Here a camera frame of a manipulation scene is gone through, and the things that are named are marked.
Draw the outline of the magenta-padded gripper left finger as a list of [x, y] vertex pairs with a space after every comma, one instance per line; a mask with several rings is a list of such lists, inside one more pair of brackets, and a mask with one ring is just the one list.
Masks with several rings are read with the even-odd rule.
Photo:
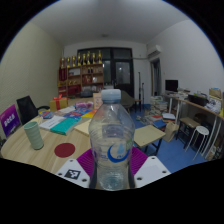
[[77, 159], [68, 159], [56, 175], [83, 188], [94, 189], [97, 177], [92, 151], [87, 150]]

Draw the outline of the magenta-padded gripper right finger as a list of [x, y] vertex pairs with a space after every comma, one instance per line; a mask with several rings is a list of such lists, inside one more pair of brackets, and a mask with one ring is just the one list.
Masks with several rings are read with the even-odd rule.
[[132, 149], [129, 166], [129, 186], [141, 188], [170, 175], [170, 171], [156, 156], [147, 156], [138, 148]]

